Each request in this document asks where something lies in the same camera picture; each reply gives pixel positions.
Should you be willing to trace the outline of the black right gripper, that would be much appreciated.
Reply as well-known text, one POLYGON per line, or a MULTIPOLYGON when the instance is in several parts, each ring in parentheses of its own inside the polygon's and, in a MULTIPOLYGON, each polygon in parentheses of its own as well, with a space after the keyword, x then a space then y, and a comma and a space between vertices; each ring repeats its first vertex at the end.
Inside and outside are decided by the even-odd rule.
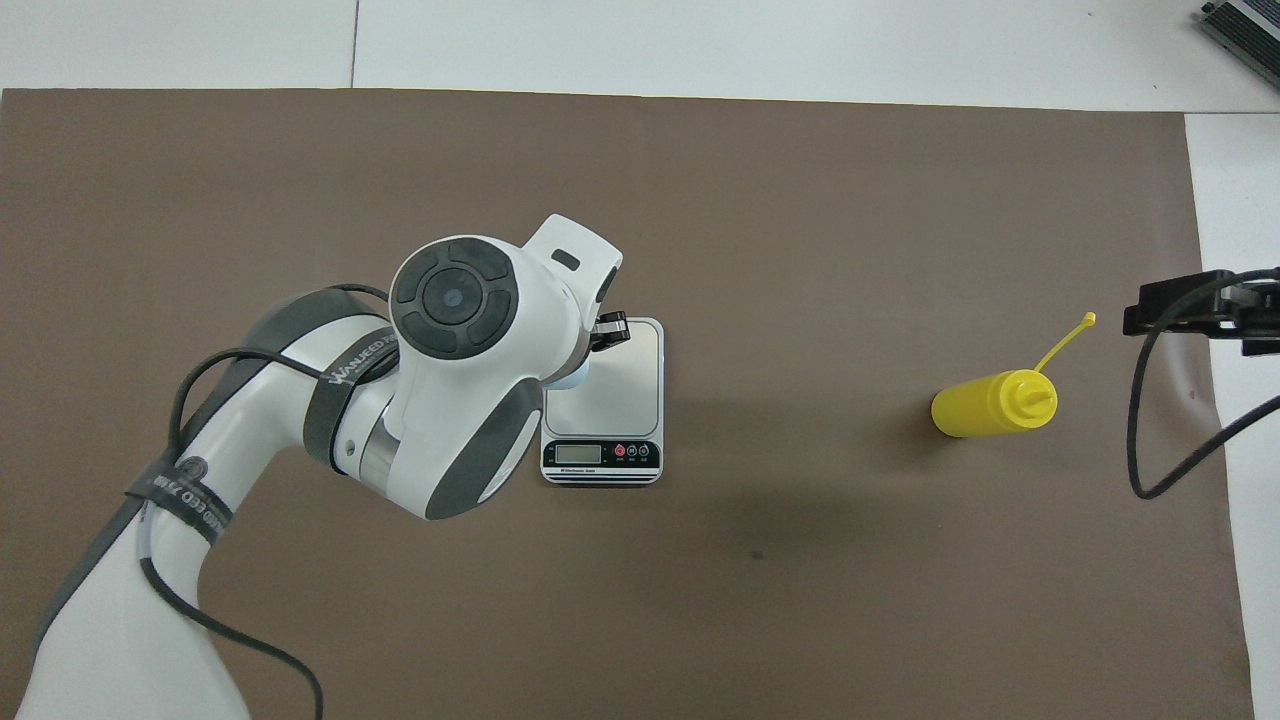
POLYGON ((1125 309, 1123 333, 1149 333, 1158 318, 1184 295, 1213 281, 1230 279, 1233 284, 1216 295, 1196 300, 1170 323, 1167 332, 1198 333, 1215 340, 1235 340, 1244 357, 1279 354, 1279 279, 1277 268, 1262 275, 1251 272, 1211 270, 1179 275, 1143 284, 1138 301, 1125 309))

